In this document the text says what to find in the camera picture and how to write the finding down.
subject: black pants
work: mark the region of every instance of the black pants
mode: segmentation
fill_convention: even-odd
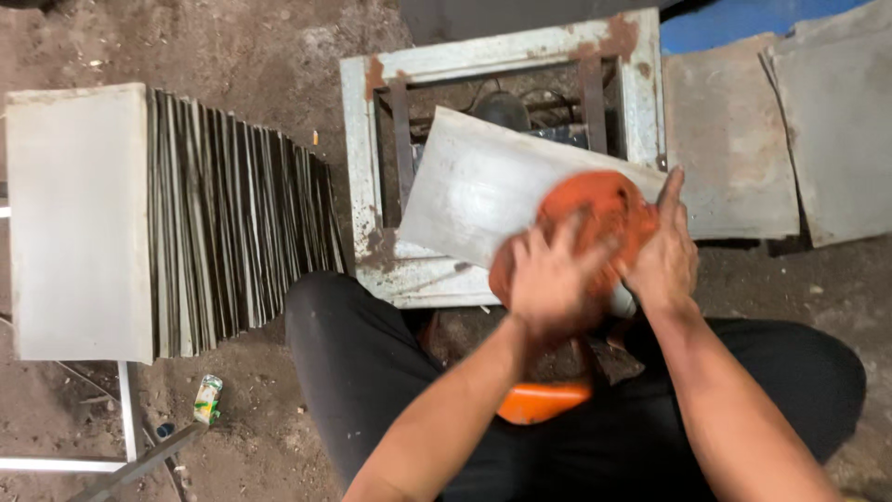
[[[791,322],[710,324],[818,461],[855,431],[864,371],[848,347]],[[349,483],[442,368],[409,333],[399,310],[332,272],[312,273],[291,288],[285,332],[319,434]],[[643,374],[545,423],[494,419],[442,498],[712,498],[645,322],[626,335],[626,346],[647,366]]]

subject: man's right hand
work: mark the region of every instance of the man's right hand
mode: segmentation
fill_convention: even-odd
[[[688,234],[688,210],[681,203],[684,170],[676,167],[660,192],[660,227],[632,266],[621,265],[626,285],[648,309],[687,301],[697,286],[697,245]]]

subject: dusty ground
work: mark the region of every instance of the dusty ground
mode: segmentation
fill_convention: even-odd
[[[0,9],[0,92],[141,80],[234,110],[305,145],[317,130],[315,150],[333,166],[343,226],[349,196],[337,61],[409,45],[395,3],[387,1],[66,0],[46,16]],[[103,63],[90,66],[95,60]],[[4,159],[0,140],[0,176]],[[0,221],[0,264],[9,263],[8,238]],[[892,500],[891,255],[891,237],[785,258],[761,248],[704,249],[698,290],[708,315],[806,322],[855,347],[867,368],[868,400],[857,434],[828,468],[840,487],[875,500]],[[0,265],[0,313],[9,311],[8,271]],[[15,361],[12,334],[3,327],[0,333],[0,455],[123,454],[116,410],[80,404],[98,393],[57,364]],[[444,354],[460,356],[461,341]],[[114,389],[108,365],[81,367]],[[191,499],[339,496],[312,410],[298,413],[301,391],[281,321],[206,356],[144,368],[146,422],[185,426],[207,372],[226,383],[223,416],[178,456]],[[0,502],[65,500],[94,478],[3,473]],[[159,469],[121,489],[118,499],[175,495]]]

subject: stack of metal sheets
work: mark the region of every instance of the stack of metal sheets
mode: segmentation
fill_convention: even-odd
[[[7,110],[22,358],[197,356],[344,271],[328,169],[281,132],[142,84]]]

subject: metal bar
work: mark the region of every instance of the metal bar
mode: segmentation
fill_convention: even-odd
[[[607,154],[607,124],[604,115],[604,84],[601,58],[592,56],[579,62],[579,89],[582,91],[582,120],[587,126],[589,149]]]
[[[136,391],[136,363],[118,361],[118,385],[127,461],[135,462],[145,451],[145,443],[136,437],[136,432],[142,428],[139,392]]]
[[[139,460],[121,467],[112,475],[101,479],[92,486],[87,487],[78,495],[70,500],[70,502],[96,502],[105,500],[110,497],[112,491],[119,486],[135,481],[140,476],[149,473],[157,465],[164,462],[164,459],[177,453],[182,447],[191,443],[195,438],[201,436],[208,430],[208,426],[204,423],[194,422],[182,431],[177,432],[169,439],[162,442],[155,448],[152,448]]]
[[[45,456],[0,457],[0,470],[59,473],[114,473],[127,465],[122,458],[48,458]]]
[[[396,167],[400,177],[400,209],[406,211],[409,192],[415,181],[415,169],[412,166],[412,136],[409,131],[409,93],[406,82],[396,80],[390,86],[393,107],[393,134],[396,141]]]

